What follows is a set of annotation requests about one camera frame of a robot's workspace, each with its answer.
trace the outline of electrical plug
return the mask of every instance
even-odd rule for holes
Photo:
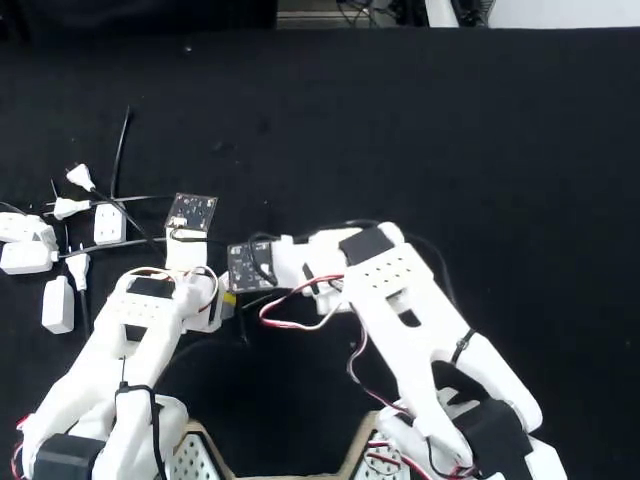
[[[86,253],[80,253],[65,260],[69,273],[73,277],[78,292],[87,289],[87,272],[91,259]]]
[[[96,188],[96,185],[91,180],[89,168],[84,163],[81,163],[72,170],[69,170],[67,172],[67,180],[74,185],[84,188],[87,192],[91,192]]]
[[[53,216],[56,220],[63,220],[78,212],[83,212],[91,208],[91,200],[75,201],[70,198],[56,198],[56,204],[53,207]]]

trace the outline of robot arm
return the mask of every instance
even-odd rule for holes
[[[403,425],[418,433],[421,443],[413,450],[425,453],[421,458],[426,471],[437,478],[431,468],[433,454],[441,465],[476,465],[485,475],[495,472],[498,476],[490,477],[495,480],[566,478],[555,450],[527,435],[542,423],[536,400],[491,343],[469,327],[395,225],[380,224],[355,234],[352,229],[320,232],[317,237],[322,238],[312,237],[305,246],[290,245],[286,239],[274,243],[274,271],[287,272],[282,277],[289,279],[302,272],[301,264],[307,270],[313,265],[314,276],[344,272],[341,293],[330,288],[306,293],[316,297],[318,313],[342,302],[357,314],[396,378],[401,402],[413,417],[412,427]],[[296,248],[297,254],[291,252]],[[452,418],[435,387],[431,364],[437,360],[451,362],[480,383],[491,401]],[[502,470],[482,453],[485,438],[496,437],[500,428],[504,438],[492,448],[504,450],[513,463]]]
[[[121,388],[153,388],[186,325],[210,331],[199,317],[208,321],[218,288],[214,278],[168,276],[130,272],[120,279],[75,363],[23,426],[26,478],[85,478],[88,472],[93,480],[153,478],[153,442],[163,460],[180,442],[188,421],[181,402],[153,397],[163,407],[155,439],[151,394]],[[69,460],[61,465],[64,458]]]

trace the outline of white power strip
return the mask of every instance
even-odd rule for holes
[[[200,435],[189,433],[184,437],[165,466],[169,480],[223,480],[209,456]]]
[[[127,219],[108,203],[96,207],[93,224],[93,241],[96,245],[111,245],[127,240]]]

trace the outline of white cable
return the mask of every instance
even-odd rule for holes
[[[277,298],[276,300],[274,300],[272,302],[269,302],[266,305],[264,305],[260,309],[260,313],[258,314],[258,317],[260,318],[260,320],[262,321],[263,324],[265,324],[267,326],[270,326],[270,327],[275,327],[275,328],[293,328],[293,329],[297,329],[297,330],[304,330],[304,331],[307,331],[307,332],[312,332],[312,331],[319,330],[322,327],[324,327],[329,322],[329,320],[331,320],[331,318],[333,318],[333,316],[338,312],[338,310],[340,309],[340,307],[341,307],[341,305],[343,303],[342,300],[340,300],[331,309],[331,311],[319,323],[317,323],[315,325],[303,325],[303,324],[297,323],[297,322],[287,322],[287,321],[284,321],[284,320],[272,320],[272,319],[269,319],[269,318],[265,318],[264,316],[273,307],[281,304],[287,298],[291,297],[292,295],[294,295],[296,293],[301,292],[302,290],[304,290],[308,286],[314,285],[314,284],[320,283],[320,282],[338,280],[340,278],[343,278],[343,275],[323,275],[323,276],[320,276],[320,277],[312,278],[311,280],[307,280],[306,282],[302,283],[301,285],[298,285],[296,288],[291,290],[291,292],[288,295],[285,295],[283,297]]]
[[[218,289],[220,287],[220,280],[218,279],[218,276],[216,275],[216,273],[213,271],[213,269],[207,265],[202,265],[200,267],[195,267],[192,268],[191,270],[189,270],[189,274],[193,275],[193,274],[197,274],[197,270],[199,268],[203,268],[204,270],[206,270],[209,275],[211,276],[211,279],[215,282],[215,285],[213,287],[213,291],[211,292],[211,297],[207,300],[207,302],[205,303],[205,307],[203,308],[207,308],[209,305],[211,305],[213,303],[213,301],[216,299],[216,295],[218,294]]]
[[[169,277],[173,283],[177,284],[178,280],[175,277],[175,275],[173,273],[171,273],[169,270],[165,270],[163,268],[157,268],[157,267],[138,267],[138,268],[134,268],[133,270],[129,270],[128,272],[124,273],[122,276],[125,277],[127,275],[137,275],[139,273],[159,273],[162,275],[166,275],[167,277]]]

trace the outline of black cloth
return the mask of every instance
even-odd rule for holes
[[[2,0],[36,44],[274,25],[276,0]]]
[[[218,239],[393,220],[440,247],[461,311],[539,401],[539,436],[569,477],[614,478],[633,469],[639,446],[639,48],[638,30],[243,32],[4,48],[0,198],[37,209],[52,198],[51,177],[83,198],[62,181],[74,162],[107,189],[132,104],[120,194],[218,195]],[[130,211],[158,234],[168,208]],[[74,247],[91,243],[91,223],[71,219]],[[154,264],[147,250],[92,257],[94,315],[125,269]],[[221,271],[224,252],[212,246],[211,261]],[[16,420],[82,345],[80,329],[54,336],[39,325],[56,274],[0,277],[5,457]],[[315,318],[308,303],[298,310]],[[250,348],[229,323],[177,362],[161,391],[185,401],[238,474],[337,469],[376,406],[345,373],[356,322],[339,317],[318,334],[266,331],[255,314],[247,323]],[[392,395],[380,359],[368,359],[363,377]]]

